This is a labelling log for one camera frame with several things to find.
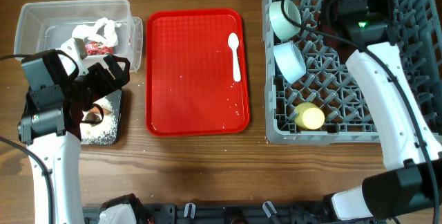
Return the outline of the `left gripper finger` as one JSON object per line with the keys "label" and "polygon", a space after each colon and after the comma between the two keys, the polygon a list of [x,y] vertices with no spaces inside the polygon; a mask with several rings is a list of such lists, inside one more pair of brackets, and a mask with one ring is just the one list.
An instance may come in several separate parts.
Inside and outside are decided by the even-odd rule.
{"label": "left gripper finger", "polygon": [[121,88],[129,83],[129,68],[131,63],[127,58],[107,55],[104,57],[104,61],[108,66],[111,77],[113,78],[113,85],[115,88]]}
{"label": "left gripper finger", "polygon": [[90,110],[92,111],[93,109],[98,110],[98,112],[101,115],[101,118],[90,119],[90,120],[85,119],[85,120],[82,120],[81,123],[83,123],[83,124],[100,124],[102,122],[102,120],[104,118],[104,110],[103,110],[103,108],[100,105],[98,105],[98,104],[93,104],[93,107]]}

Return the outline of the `brown food scrap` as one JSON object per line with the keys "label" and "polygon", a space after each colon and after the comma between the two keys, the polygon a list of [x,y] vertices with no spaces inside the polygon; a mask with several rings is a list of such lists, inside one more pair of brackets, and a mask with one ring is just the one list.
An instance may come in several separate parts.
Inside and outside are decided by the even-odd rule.
{"label": "brown food scrap", "polygon": [[102,119],[96,113],[89,112],[82,122],[86,124],[99,124],[102,122]]}

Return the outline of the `white rice pile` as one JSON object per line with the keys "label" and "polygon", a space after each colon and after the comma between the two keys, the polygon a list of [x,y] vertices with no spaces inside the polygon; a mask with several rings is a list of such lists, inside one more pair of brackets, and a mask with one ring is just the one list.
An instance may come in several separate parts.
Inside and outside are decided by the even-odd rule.
{"label": "white rice pile", "polygon": [[[104,118],[100,124],[80,124],[82,145],[110,145],[117,138],[117,109],[112,102],[103,97],[95,102],[104,110]],[[83,119],[89,111],[84,111]]]}

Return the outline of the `red snack wrapper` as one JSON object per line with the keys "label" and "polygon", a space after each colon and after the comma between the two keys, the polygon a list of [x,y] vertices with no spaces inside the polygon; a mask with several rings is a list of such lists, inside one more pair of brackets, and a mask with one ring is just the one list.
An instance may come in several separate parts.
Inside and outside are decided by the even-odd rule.
{"label": "red snack wrapper", "polygon": [[113,53],[113,47],[105,46],[101,42],[90,41],[85,45],[88,55],[107,55]]}

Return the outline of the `white tissue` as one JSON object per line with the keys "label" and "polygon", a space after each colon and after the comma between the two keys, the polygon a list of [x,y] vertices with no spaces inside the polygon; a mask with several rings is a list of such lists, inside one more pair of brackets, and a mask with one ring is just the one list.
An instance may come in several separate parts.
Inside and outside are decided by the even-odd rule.
{"label": "white tissue", "polygon": [[77,25],[72,31],[71,37],[95,41],[105,45],[105,47],[112,48],[119,43],[116,29],[121,26],[121,23],[103,17],[98,19],[93,26]]}

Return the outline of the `green ceramic bowl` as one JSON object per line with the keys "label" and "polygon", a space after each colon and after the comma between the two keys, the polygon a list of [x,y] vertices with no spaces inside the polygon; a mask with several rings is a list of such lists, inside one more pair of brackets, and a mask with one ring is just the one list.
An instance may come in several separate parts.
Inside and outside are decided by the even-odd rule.
{"label": "green ceramic bowl", "polygon": [[297,24],[301,23],[300,12],[293,1],[275,1],[270,4],[269,18],[274,34],[281,41],[287,41],[300,32],[285,16]]}

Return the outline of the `light blue small bowl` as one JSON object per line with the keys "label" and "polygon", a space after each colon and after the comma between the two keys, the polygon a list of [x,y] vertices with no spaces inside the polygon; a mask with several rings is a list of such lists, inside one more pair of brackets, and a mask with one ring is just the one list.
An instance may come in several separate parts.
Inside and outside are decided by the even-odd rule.
{"label": "light blue small bowl", "polygon": [[274,46],[273,55],[280,72],[290,84],[297,82],[307,72],[305,59],[292,41]]}

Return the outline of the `yellow plastic cup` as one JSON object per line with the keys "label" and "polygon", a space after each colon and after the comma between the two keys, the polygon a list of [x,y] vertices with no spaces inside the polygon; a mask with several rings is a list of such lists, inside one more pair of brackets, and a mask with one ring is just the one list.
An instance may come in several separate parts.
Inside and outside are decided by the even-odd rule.
{"label": "yellow plastic cup", "polygon": [[315,130],[321,128],[325,123],[325,114],[311,102],[299,104],[294,111],[297,113],[294,122],[301,128]]}

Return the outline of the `orange carrot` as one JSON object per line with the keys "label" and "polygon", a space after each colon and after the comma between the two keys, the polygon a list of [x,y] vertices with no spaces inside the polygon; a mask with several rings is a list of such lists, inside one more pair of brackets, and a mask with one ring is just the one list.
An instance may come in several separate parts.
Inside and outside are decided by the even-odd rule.
{"label": "orange carrot", "polygon": [[94,107],[89,110],[91,113],[100,113],[101,111],[104,111],[103,108],[97,104],[95,104]]}

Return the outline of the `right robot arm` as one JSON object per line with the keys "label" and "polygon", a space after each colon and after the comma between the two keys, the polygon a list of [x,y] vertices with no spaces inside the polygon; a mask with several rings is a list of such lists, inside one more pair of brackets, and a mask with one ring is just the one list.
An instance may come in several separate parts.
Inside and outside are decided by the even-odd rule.
{"label": "right robot arm", "polygon": [[319,28],[330,46],[349,54],[346,66],[368,106],[385,166],[384,173],[334,194],[334,215],[386,219],[431,208],[438,223],[441,144],[407,82],[392,0],[323,0]]}

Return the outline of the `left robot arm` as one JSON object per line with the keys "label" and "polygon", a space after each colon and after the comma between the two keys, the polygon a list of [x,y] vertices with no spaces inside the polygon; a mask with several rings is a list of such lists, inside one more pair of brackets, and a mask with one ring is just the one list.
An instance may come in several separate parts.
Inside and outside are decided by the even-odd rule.
{"label": "left robot arm", "polygon": [[130,80],[126,58],[107,55],[82,75],[78,65],[66,72],[61,62],[66,56],[46,50],[21,61],[29,89],[18,131],[32,165],[36,223],[84,222],[79,185],[83,114]]}

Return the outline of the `clear plastic waste bin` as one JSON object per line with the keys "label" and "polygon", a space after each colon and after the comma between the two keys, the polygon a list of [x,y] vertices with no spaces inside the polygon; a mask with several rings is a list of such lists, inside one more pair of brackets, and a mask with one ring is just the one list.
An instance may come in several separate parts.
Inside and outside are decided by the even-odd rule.
{"label": "clear plastic waste bin", "polygon": [[94,26],[107,18],[117,25],[118,44],[113,54],[131,63],[138,71],[142,60],[143,23],[131,14],[128,0],[73,0],[23,5],[15,35],[15,54],[33,54],[61,48],[79,25]]}

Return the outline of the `grey dishwasher rack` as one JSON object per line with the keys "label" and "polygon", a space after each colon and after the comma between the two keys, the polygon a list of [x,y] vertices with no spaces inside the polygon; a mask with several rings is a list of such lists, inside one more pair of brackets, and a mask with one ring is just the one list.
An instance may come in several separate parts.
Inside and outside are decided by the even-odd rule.
{"label": "grey dishwasher rack", "polygon": [[[269,19],[270,4],[262,0],[262,32],[266,55],[265,121],[274,144],[378,142],[369,109],[338,53],[320,36],[297,34],[293,41],[305,58],[307,72],[290,84],[273,55],[279,44]],[[315,27],[322,0],[292,0],[302,21]],[[393,0],[401,63],[423,117],[436,139],[441,138],[441,24],[435,0]],[[297,126],[294,109],[311,102],[325,114],[319,129]]]}

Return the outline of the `red serving tray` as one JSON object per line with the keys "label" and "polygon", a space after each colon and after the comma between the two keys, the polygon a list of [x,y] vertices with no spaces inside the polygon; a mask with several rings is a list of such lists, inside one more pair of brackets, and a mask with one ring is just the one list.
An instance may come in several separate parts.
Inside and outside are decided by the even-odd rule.
{"label": "red serving tray", "polygon": [[[233,80],[228,37],[239,39]],[[155,136],[237,133],[250,121],[242,18],[230,8],[156,12],[146,22],[146,128]]]}

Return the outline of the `white plastic spoon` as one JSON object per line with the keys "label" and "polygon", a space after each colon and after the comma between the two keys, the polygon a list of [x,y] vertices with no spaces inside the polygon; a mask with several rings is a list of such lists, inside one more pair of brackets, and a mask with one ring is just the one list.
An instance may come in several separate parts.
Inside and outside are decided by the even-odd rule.
{"label": "white plastic spoon", "polygon": [[239,65],[239,59],[238,59],[239,39],[238,39],[238,36],[234,32],[232,32],[228,37],[228,46],[232,52],[233,80],[235,82],[240,82],[242,78],[241,78],[240,65]]}

